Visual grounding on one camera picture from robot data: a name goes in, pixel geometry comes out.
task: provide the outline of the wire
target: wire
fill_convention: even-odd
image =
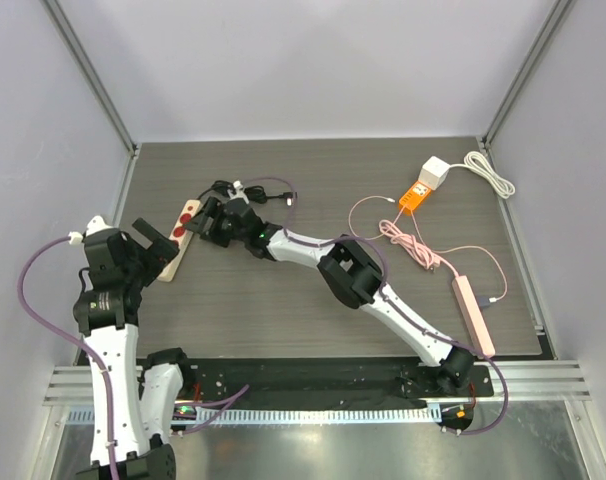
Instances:
[[[83,272],[89,272],[90,271],[90,267],[83,267],[82,269],[79,270],[79,280],[81,281],[81,293],[79,294],[79,296],[83,295],[85,293],[85,289],[87,288],[87,284],[85,283],[85,278],[83,278]]]
[[[356,202],[350,209],[350,213],[347,216],[347,223],[350,227],[350,232],[352,233],[352,235],[357,235],[357,233],[352,228],[352,213],[359,204],[372,198],[382,198],[384,200],[394,202],[393,199],[380,195],[371,195],[369,197],[362,198],[361,200]],[[378,238],[381,238],[382,236],[386,236],[390,239],[390,243],[403,247],[403,249],[414,259],[414,261],[420,266],[422,266],[424,269],[434,270],[435,268],[438,268],[441,263],[443,263],[452,271],[452,274],[455,277],[460,276],[459,272],[456,270],[454,265],[452,265],[449,261],[443,258],[442,255],[465,249],[475,249],[485,252],[494,261],[496,268],[498,269],[499,273],[501,274],[501,277],[503,278],[503,293],[499,297],[490,297],[489,301],[491,303],[496,303],[499,300],[505,298],[505,296],[507,295],[507,277],[505,275],[505,272],[501,268],[501,264],[498,262],[496,257],[492,255],[492,253],[490,253],[489,250],[483,247],[479,247],[477,245],[463,245],[460,247],[450,248],[448,250],[432,250],[426,245],[425,240],[423,240],[423,237],[421,236],[421,230],[419,230],[419,225],[416,221],[416,217],[414,216],[413,210],[410,209],[410,214],[412,216],[412,222],[414,222],[414,228],[416,229],[416,236],[403,232],[397,226],[396,223],[398,222],[402,213],[403,210],[400,210],[392,221],[386,219],[381,220],[379,222],[379,231],[381,232],[381,234],[376,237],[366,238],[366,240],[376,240]]]
[[[352,208],[350,208],[350,213],[348,213],[347,215],[347,225],[350,227],[350,232],[352,233],[352,235],[354,236],[360,236],[358,233],[356,233],[354,231],[354,228],[352,228],[352,213],[354,213],[354,210],[356,209],[356,207],[358,207],[361,203],[367,201],[367,200],[371,200],[373,198],[380,198],[381,200],[386,200],[390,203],[394,203],[394,199],[393,198],[389,198],[389,197],[383,197],[382,195],[370,195],[369,197],[365,197],[362,198],[361,200],[359,200],[358,202],[356,202],[354,205],[352,205]],[[370,238],[365,238],[365,240],[376,240],[378,238],[381,238],[383,236],[383,234],[381,233],[380,235],[377,235],[376,237],[370,237]]]
[[[425,241],[423,240],[423,237],[421,236],[421,231],[419,230],[419,224],[417,223],[416,217],[414,216],[414,211],[411,209],[410,209],[410,215],[412,216],[412,222],[414,223],[414,228],[416,229],[416,234],[418,235],[421,243],[423,245],[425,245]],[[499,273],[501,274],[501,277],[503,278],[503,293],[499,297],[490,297],[490,302],[495,303],[495,302],[498,302],[499,300],[503,300],[505,298],[505,296],[507,295],[507,276],[505,275],[503,268],[501,268],[501,264],[499,263],[499,261],[496,259],[496,257],[494,255],[492,255],[492,253],[489,250],[487,250],[483,247],[479,247],[478,245],[462,245],[460,247],[448,248],[446,250],[432,250],[432,252],[434,252],[435,254],[445,255],[446,253],[456,252],[459,250],[480,250],[480,251],[488,254],[488,256],[492,259],[492,261],[496,265],[496,268],[498,269]]]
[[[254,178],[251,180],[246,180],[245,183],[251,183],[251,182],[257,182],[260,180],[274,180],[277,182],[281,182],[284,183],[285,185],[287,185],[290,189],[291,192],[296,192],[296,189],[294,188],[294,185],[292,184],[292,182],[290,182],[289,180],[285,180],[283,178],[280,177],[259,177],[259,178]],[[337,243],[343,243],[347,240],[355,240],[357,242],[360,242],[364,245],[367,245],[368,247],[370,247],[374,253],[376,253],[377,257],[379,257],[379,260],[381,261],[381,284],[379,285],[379,294],[381,295],[381,298],[383,299],[383,301],[385,303],[387,303],[390,307],[392,307],[392,309],[394,309],[394,311],[396,311],[404,320],[406,320],[410,325],[412,325],[414,328],[416,328],[417,330],[419,330],[423,335],[426,335],[430,338],[433,338],[434,340],[437,340],[439,342],[443,342],[446,343],[448,345],[451,345],[453,347],[457,347],[457,348],[461,348],[464,350],[467,350],[468,352],[470,352],[472,355],[475,355],[481,359],[483,359],[484,361],[486,361],[487,363],[490,364],[490,366],[492,367],[492,369],[496,372],[496,375],[499,377],[499,381],[501,382],[501,386],[503,387],[503,405],[501,407],[501,411],[499,412],[498,416],[496,417],[496,419],[494,419],[493,422],[491,422],[489,425],[486,425],[485,427],[481,427],[478,428],[476,430],[466,430],[464,432],[461,432],[460,430],[454,430],[452,428],[445,428],[445,431],[453,433],[455,435],[478,435],[480,433],[484,433],[487,432],[491,429],[493,429],[494,427],[496,427],[499,423],[501,423],[503,421],[503,419],[505,418],[505,415],[507,414],[507,408],[509,405],[509,392],[508,392],[508,386],[507,386],[507,381],[505,380],[505,376],[503,375],[503,372],[501,372],[501,369],[499,368],[499,366],[496,364],[496,362],[494,362],[494,360],[492,360],[490,357],[488,357],[487,355],[485,355],[483,352],[479,352],[476,349],[470,347],[469,345],[464,345],[460,342],[457,342],[456,340],[452,340],[450,338],[446,338],[443,337],[441,335],[438,335],[436,333],[432,333],[430,332],[427,328],[422,327],[421,325],[419,325],[418,323],[416,323],[414,320],[412,320],[412,318],[410,318],[409,315],[407,315],[396,303],[394,303],[393,300],[391,300],[383,291],[384,287],[387,285],[387,278],[388,278],[388,274],[389,274],[389,264],[387,262],[387,259],[385,258],[385,256],[383,255],[383,253],[381,252],[381,250],[379,250],[379,248],[370,240],[366,240],[363,237],[358,237],[356,235],[346,235],[344,237],[338,237],[335,238],[333,240],[328,240],[326,242],[321,242],[321,243],[315,243],[315,242],[308,242],[306,240],[301,240],[299,238],[296,238],[295,236],[292,236],[290,234],[290,232],[288,231],[288,227],[290,226],[290,224],[292,223],[292,220],[294,219],[294,214],[296,212],[296,207],[298,206],[298,198],[296,198],[296,201],[294,201],[292,203],[292,208],[290,209],[290,211],[287,214],[287,217],[285,218],[285,222],[283,222],[283,234],[292,242],[297,243],[299,245],[305,246],[305,247],[312,247],[312,248],[324,248],[330,245],[334,245]]]
[[[99,356],[99,354],[96,353],[85,342],[83,342],[82,340],[79,340],[78,338],[74,337],[73,335],[70,335],[66,331],[60,329],[59,327],[57,327],[53,323],[51,323],[51,322],[47,321],[45,318],[41,317],[30,306],[30,304],[28,303],[27,299],[25,298],[25,277],[27,276],[27,274],[28,274],[30,268],[32,267],[32,265],[34,264],[34,262],[41,255],[43,255],[45,252],[47,252],[48,250],[50,250],[54,246],[59,245],[59,244],[64,243],[64,242],[67,242],[69,240],[70,240],[69,236],[58,238],[56,240],[53,240],[53,241],[47,243],[43,247],[39,248],[36,252],[34,252],[34,254],[32,254],[32,256],[27,260],[27,262],[25,263],[25,265],[21,269],[21,273],[19,274],[19,278],[18,278],[18,281],[16,283],[16,293],[17,293],[17,296],[18,296],[19,303],[20,303],[21,307],[23,308],[23,310],[25,310],[25,312],[30,317],[32,317],[34,320],[36,320],[38,323],[40,323],[45,328],[47,328],[49,331],[55,333],[56,335],[60,336],[64,340],[67,340],[71,344],[73,344],[76,347],[78,347],[81,350],[83,350],[87,354],[87,356],[89,358],[91,358],[96,363],[99,371],[101,372],[101,376],[103,378],[103,382],[105,383],[105,393],[106,393],[106,405],[107,405],[107,449],[108,449],[108,457],[109,457],[109,461],[110,461],[110,475],[111,475],[112,480],[119,480],[120,477],[119,477],[119,472],[118,472],[118,468],[117,468],[117,465],[116,465],[116,450],[115,450],[116,440],[114,438],[114,389],[112,387],[112,380],[110,378],[110,374],[109,374],[107,366],[105,365],[105,362]],[[82,275],[83,275],[83,269],[81,269],[79,271],[79,278],[81,278],[82,288],[85,289],[85,281],[83,280],[83,276]],[[209,425],[210,423],[212,423],[225,410],[229,409],[232,406],[232,404],[241,395],[243,395],[248,389],[249,389],[249,385],[245,385],[235,395],[232,395],[231,397],[229,397],[227,399],[224,399],[224,400],[219,400],[217,402],[207,402],[207,403],[196,403],[195,402],[196,406],[202,406],[202,407],[217,406],[217,405],[221,405],[221,404],[225,404],[225,406],[216,415],[214,415],[213,417],[209,418],[206,422],[198,425],[197,427],[195,427],[193,429],[186,430],[185,432],[183,432],[183,434],[198,432],[199,430],[203,429],[204,427],[206,427],[207,425]]]
[[[67,340],[71,344],[83,350],[87,353],[88,357],[90,357],[94,362],[96,362],[97,367],[101,372],[101,376],[103,377],[103,382],[105,383],[105,393],[107,397],[107,450],[108,456],[110,459],[110,475],[112,476],[112,480],[119,480],[119,472],[116,467],[116,450],[115,450],[115,439],[114,439],[114,391],[112,389],[112,381],[110,380],[110,374],[108,369],[101,359],[101,357],[85,342],[79,340],[78,338],[70,335],[64,330],[61,330],[56,325],[48,322],[43,317],[41,317],[27,302],[25,298],[25,277],[27,276],[28,271],[32,267],[32,264],[46,251],[50,248],[59,245],[60,243],[67,242],[70,237],[61,237],[56,240],[53,240],[43,247],[39,248],[34,254],[28,259],[28,261],[23,266],[21,273],[19,274],[19,279],[16,283],[16,293],[19,298],[19,303],[23,310],[36,320],[38,323],[43,325],[45,328],[54,332],[58,336]]]
[[[231,395],[227,398],[222,398],[221,400],[215,400],[213,402],[200,402],[200,401],[192,401],[192,400],[178,400],[175,402],[175,405],[177,407],[203,407],[203,408],[207,408],[207,407],[219,407],[221,405],[226,405],[230,402],[234,402],[236,401],[242,394],[239,394],[238,392],[235,393],[234,395]]]
[[[466,168],[483,177],[492,186],[496,194],[505,200],[516,193],[514,184],[496,173],[485,155],[480,152],[468,153],[463,159],[463,163],[450,165],[448,170],[453,168]]]
[[[210,188],[202,192],[197,197],[197,200],[201,200],[206,194],[210,192],[215,192],[225,198],[230,198],[230,190],[234,191],[234,184],[232,182],[228,182],[227,180],[217,180],[212,184]],[[263,186],[261,185],[252,185],[249,187],[245,187],[243,191],[249,201],[261,205],[267,203],[268,200],[272,200],[275,198],[287,199],[289,197],[289,192],[284,192],[280,195],[268,195],[267,193],[265,193],[265,188],[263,188]]]
[[[454,265],[440,256],[434,250],[431,250],[422,241],[419,242],[414,235],[404,233],[399,227],[396,226],[396,222],[402,213],[403,211],[401,210],[392,222],[389,220],[381,220],[379,222],[379,230],[381,230],[381,235],[388,237],[390,239],[390,243],[403,247],[410,257],[412,257],[414,261],[416,261],[416,263],[418,263],[424,269],[433,270],[434,268],[439,267],[442,263],[452,270],[455,277],[458,277],[459,272],[456,270],[456,268],[454,268]]]
[[[223,415],[223,413],[226,410],[228,410],[232,406],[232,404],[234,404],[234,402],[236,402],[239,399],[239,397],[241,395],[243,395],[245,392],[247,392],[247,390],[249,388],[250,388],[249,385],[245,385],[241,390],[239,390],[238,392],[236,392],[234,395],[232,395],[230,397],[230,400],[225,404],[225,406],[223,408],[221,408],[218,412],[216,412],[214,415],[212,415],[210,418],[208,418],[203,423],[198,424],[196,427],[188,428],[187,430],[181,430],[178,433],[175,433],[175,435],[182,437],[184,435],[189,435],[191,433],[196,433],[196,432],[203,430],[205,427],[207,427],[211,423],[215,422],[221,415]]]
[[[470,408],[472,410],[474,410],[474,408],[476,407],[476,388],[474,388],[474,383],[470,382],[470,395],[472,395],[472,405],[470,405]]]

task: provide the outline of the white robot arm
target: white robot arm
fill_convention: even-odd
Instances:
[[[306,267],[318,268],[323,257],[329,255],[335,248],[334,245],[328,245],[326,247],[309,247],[303,245],[304,243],[322,245],[328,243],[328,240],[305,237],[294,233],[288,233],[286,236],[283,230],[279,230],[270,238],[267,250],[276,261],[293,262]],[[447,335],[432,327],[423,319],[423,317],[412,310],[398,297],[398,295],[396,295],[389,285],[383,286],[382,293],[377,291],[373,295],[372,303],[364,303],[359,309],[377,318],[390,330],[401,337],[401,339],[410,345],[416,354],[421,357],[421,360],[425,365],[428,367],[439,367],[441,362],[447,359],[452,347],[424,335],[420,330],[417,330],[416,327],[410,325],[401,317],[401,315],[393,310],[385,300],[383,300],[383,295],[392,299],[397,306],[403,309],[406,315],[412,318],[412,320],[421,327],[428,329],[441,337],[449,338]]]
[[[108,418],[113,419],[121,479],[175,478],[170,423],[179,392],[194,385],[193,373],[180,348],[151,354],[144,366],[141,396],[136,346],[141,290],[156,279],[178,248],[142,219],[134,227],[152,241],[148,249],[101,217],[90,221],[84,235],[71,235],[73,243],[83,241],[92,282],[92,290],[82,291],[75,303],[74,318],[84,342],[101,356],[112,386],[109,404],[103,372],[91,361],[95,415],[91,467],[77,473],[76,480],[111,478]]]
[[[234,188],[227,203],[209,197],[184,226],[222,247],[238,240],[257,258],[318,269],[341,303],[374,316],[410,345],[426,366],[437,367],[435,375],[445,393],[468,384],[474,356],[401,300],[357,239],[311,238],[265,222],[250,206],[240,182]]]

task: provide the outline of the white plug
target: white plug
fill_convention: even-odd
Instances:
[[[70,245],[80,245],[83,243],[83,234],[81,232],[70,232]]]
[[[448,163],[439,157],[432,156],[423,164],[421,174],[419,175],[419,182],[431,190],[436,190],[445,180],[449,169],[450,165]]]
[[[228,190],[228,195],[230,196],[230,200],[233,198],[242,198],[243,200],[245,200],[245,203],[250,203],[250,201],[247,198],[247,195],[245,195],[245,187],[243,186],[243,184],[241,183],[240,180],[235,181],[232,184],[233,189],[232,190]]]

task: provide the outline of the white enclosure wall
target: white enclosure wall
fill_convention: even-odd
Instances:
[[[137,141],[479,135],[553,0],[60,0]]]
[[[0,479],[25,479],[55,364],[74,349],[20,309],[16,280],[45,242],[109,213],[127,153],[43,7],[0,0]],[[62,246],[28,277],[36,309],[74,332],[80,248]]]
[[[558,353],[606,421],[606,0],[578,0],[493,146]]]

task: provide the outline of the orange connector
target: orange connector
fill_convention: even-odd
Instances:
[[[411,215],[423,200],[430,196],[430,193],[432,190],[427,185],[416,182],[399,200],[399,209],[406,215]]]

